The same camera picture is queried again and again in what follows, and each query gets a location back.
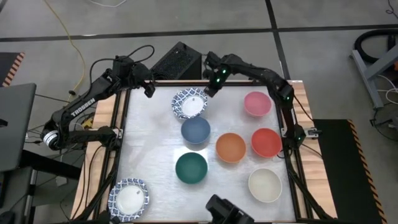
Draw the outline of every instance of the bowl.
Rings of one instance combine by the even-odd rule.
[[[180,119],[199,116],[207,107],[207,95],[199,88],[179,91],[172,99],[174,115]]]
[[[118,217],[121,222],[131,222],[139,218],[148,204],[148,189],[141,179],[123,179],[109,193],[108,208],[111,218]]]
[[[259,156],[272,158],[282,150],[282,140],[275,131],[260,128],[251,136],[251,147]]]
[[[197,184],[206,176],[207,162],[195,152],[185,153],[175,164],[175,173],[182,182]]]
[[[271,99],[266,94],[253,91],[244,97],[244,109],[251,116],[264,116],[271,110]]]
[[[210,124],[201,117],[187,119],[181,125],[181,134],[190,144],[201,144],[210,135]]]
[[[260,202],[271,203],[280,197],[282,182],[275,172],[261,168],[250,174],[249,190]]]
[[[238,134],[226,133],[217,139],[216,152],[222,161],[235,163],[243,159],[246,145]]]

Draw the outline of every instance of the plate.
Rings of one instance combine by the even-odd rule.
[[[149,194],[144,181],[136,178],[123,179],[111,190],[108,208],[111,217],[121,222],[139,218],[149,204]]]
[[[282,182],[275,172],[269,169],[255,170],[249,177],[250,193],[260,202],[275,202],[282,193]]]
[[[172,99],[174,114],[180,119],[199,116],[207,107],[207,95],[199,88],[179,91]]]

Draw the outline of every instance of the yellow cable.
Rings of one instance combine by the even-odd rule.
[[[49,9],[52,11],[52,13],[55,15],[55,17],[60,21],[60,23],[61,23],[63,29],[64,29],[65,32],[67,33],[67,36],[68,36],[68,39],[69,39],[70,44],[71,44],[72,47],[73,47],[74,49],[76,49],[76,51],[79,53],[79,56],[80,56],[80,58],[81,58],[81,61],[83,62],[83,75],[81,76],[80,81],[79,81],[79,82],[75,85],[75,87],[73,88],[73,91],[76,91],[76,89],[80,86],[81,82],[83,81],[84,77],[86,76],[86,62],[85,62],[85,59],[83,58],[83,56],[82,56],[80,50],[75,46],[75,44],[73,44],[73,41],[72,41],[72,39],[70,38],[70,34],[69,34],[69,32],[68,32],[68,29],[67,29],[67,27],[63,24],[61,18],[60,18],[60,17],[58,16],[58,14],[54,11],[54,9],[52,9],[52,7],[51,7],[50,4],[47,2],[47,0],[44,0],[44,2],[45,2],[45,4],[49,7]],[[72,95],[69,94],[68,102],[70,101],[70,98],[71,98],[71,97],[72,97]]]

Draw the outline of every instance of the red bowl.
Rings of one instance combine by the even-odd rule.
[[[271,106],[269,96],[259,91],[253,91],[244,97],[244,109],[252,116],[266,115]]]
[[[260,128],[251,136],[251,147],[259,156],[272,158],[282,150],[282,140],[275,131]]]

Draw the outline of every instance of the white tabletop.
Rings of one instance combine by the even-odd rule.
[[[182,120],[172,113],[171,100],[179,90],[188,87],[157,87],[151,99],[142,89],[132,90],[127,113],[124,142],[118,170],[118,181],[140,178],[149,188],[150,205],[138,221],[209,222],[205,208],[213,194],[228,199],[252,216],[257,222],[295,220],[286,164],[277,157],[265,159],[253,152],[251,135],[259,128],[270,128],[279,133],[274,102],[271,112],[253,118],[243,108],[244,96],[251,91],[262,91],[264,86],[225,86],[202,114],[211,126],[205,148],[187,147],[182,139]],[[239,164],[221,161],[215,143],[224,133],[237,133],[245,140],[247,153]],[[201,154],[208,163],[208,173],[199,183],[188,185],[175,173],[177,159],[186,152]],[[257,201],[248,188],[250,174],[258,168],[273,170],[282,181],[282,195],[272,203]]]

